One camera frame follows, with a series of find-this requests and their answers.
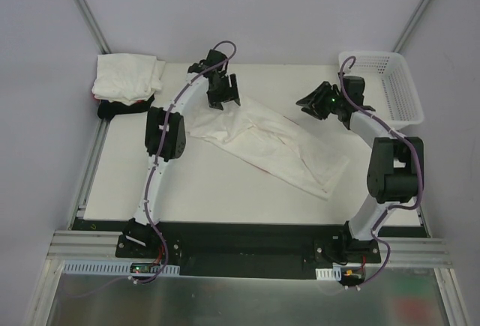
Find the white t shirt red print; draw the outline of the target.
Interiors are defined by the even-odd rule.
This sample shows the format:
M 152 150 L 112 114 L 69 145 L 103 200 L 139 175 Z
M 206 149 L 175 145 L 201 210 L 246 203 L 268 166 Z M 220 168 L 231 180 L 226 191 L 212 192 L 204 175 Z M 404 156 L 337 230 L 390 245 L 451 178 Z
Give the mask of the white t shirt red print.
M 349 158 L 282 114 L 243 97 L 222 110 L 202 101 L 186 115 L 190 136 L 219 147 L 311 195 L 328 200 Z

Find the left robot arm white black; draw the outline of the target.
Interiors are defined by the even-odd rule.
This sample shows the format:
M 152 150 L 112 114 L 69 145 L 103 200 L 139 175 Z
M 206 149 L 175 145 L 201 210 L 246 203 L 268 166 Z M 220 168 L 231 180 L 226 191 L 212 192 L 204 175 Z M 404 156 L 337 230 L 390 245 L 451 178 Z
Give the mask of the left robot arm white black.
M 206 99 L 211 109 L 222 111 L 224 104 L 240 105 L 236 75 L 228 73 L 231 55 L 219 50 L 222 44 L 236 48 L 225 40 L 208 51 L 207 56 L 187 69 L 186 85 L 166 107 L 151 107 L 147 112 L 145 147 L 148 171 L 141 200 L 122 235 L 143 258 L 152 257 L 164 239 L 154 216 L 166 172 L 186 147 L 185 116 L 199 99 Z

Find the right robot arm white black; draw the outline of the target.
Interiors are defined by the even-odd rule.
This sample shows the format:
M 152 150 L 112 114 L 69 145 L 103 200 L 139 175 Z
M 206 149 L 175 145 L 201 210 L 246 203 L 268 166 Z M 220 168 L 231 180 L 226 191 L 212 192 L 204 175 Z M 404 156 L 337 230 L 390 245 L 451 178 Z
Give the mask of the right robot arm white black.
M 419 206 L 424 143 L 418 137 L 397 132 L 375 116 L 374 108 L 363 104 L 363 78 L 341 76 L 339 81 L 340 85 L 322 82 L 296 105 L 318 120 L 336 115 L 346 129 L 360 136 L 371 149 L 366 176 L 369 197 L 346 224 L 349 237 L 337 243 L 338 255 L 346 262 L 354 262 L 365 251 L 362 241 L 373 240 L 391 213 Z

